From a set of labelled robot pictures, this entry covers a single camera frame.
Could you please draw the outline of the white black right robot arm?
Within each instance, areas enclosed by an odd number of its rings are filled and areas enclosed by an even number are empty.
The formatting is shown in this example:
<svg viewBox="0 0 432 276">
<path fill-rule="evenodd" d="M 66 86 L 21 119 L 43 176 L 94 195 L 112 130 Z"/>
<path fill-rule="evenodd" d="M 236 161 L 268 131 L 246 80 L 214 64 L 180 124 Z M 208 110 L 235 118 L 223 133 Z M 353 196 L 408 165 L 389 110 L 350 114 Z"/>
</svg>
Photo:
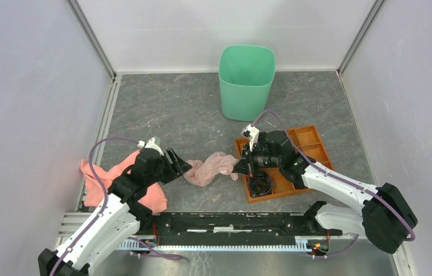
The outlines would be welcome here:
<svg viewBox="0 0 432 276">
<path fill-rule="evenodd" d="M 248 141 L 233 171 L 248 177 L 252 197 L 270 193 L 276 180 L 268 170 L 276 169 L 295 189 L 321 191 L 344 204 L 314 203 L 304 214 L 308 233 L 350 232 L 388 254 L 415 240 L 418 219 L 396 186 L 363 183 L 327 168 L 297 148 L 287 131 L 261 132 L 250 124 L 242 136 Z"/>
</svg>

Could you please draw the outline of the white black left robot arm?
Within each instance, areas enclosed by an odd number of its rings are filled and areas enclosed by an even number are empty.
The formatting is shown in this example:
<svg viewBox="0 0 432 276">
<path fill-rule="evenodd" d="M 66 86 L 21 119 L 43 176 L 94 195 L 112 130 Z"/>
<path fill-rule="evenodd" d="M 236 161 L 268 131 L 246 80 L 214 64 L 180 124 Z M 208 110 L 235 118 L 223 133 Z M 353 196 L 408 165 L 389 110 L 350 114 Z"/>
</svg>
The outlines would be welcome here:
<svg viewBox="0 0 432 276">
<path fill-rule="evenodd" d="M 167 184 L 192 169 L 171 149 L 141 149 L 107 190 L 89 218 L 56 250 L 38 257 L 40 275 L 90 275 L 123 241 L 152 228 L 152 209 L 140 200 L 148 188 Z"/>
</svg>

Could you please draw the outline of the translucent pink trash bag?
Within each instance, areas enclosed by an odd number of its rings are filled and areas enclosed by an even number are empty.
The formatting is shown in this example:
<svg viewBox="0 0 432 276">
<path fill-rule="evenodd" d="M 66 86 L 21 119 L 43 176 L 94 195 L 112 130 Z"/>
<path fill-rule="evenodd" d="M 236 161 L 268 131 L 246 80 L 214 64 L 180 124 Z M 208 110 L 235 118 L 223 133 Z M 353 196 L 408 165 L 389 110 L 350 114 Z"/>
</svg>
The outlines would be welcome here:
<svg viewBox="0 0 432 276">
<path fill-rule="evenodd" d="M 192 168 L 184 173 L 184 178 L 192 185 L 205 187 L 209 185 L 217 175 L 226 175 L 233 181 L 238 179 L 238 174 L 233 172 L 239 160 L 232 155 L 223 152 L 211 154 L 204 162 L 202 160 L 188 160 Z"/>
</svg>

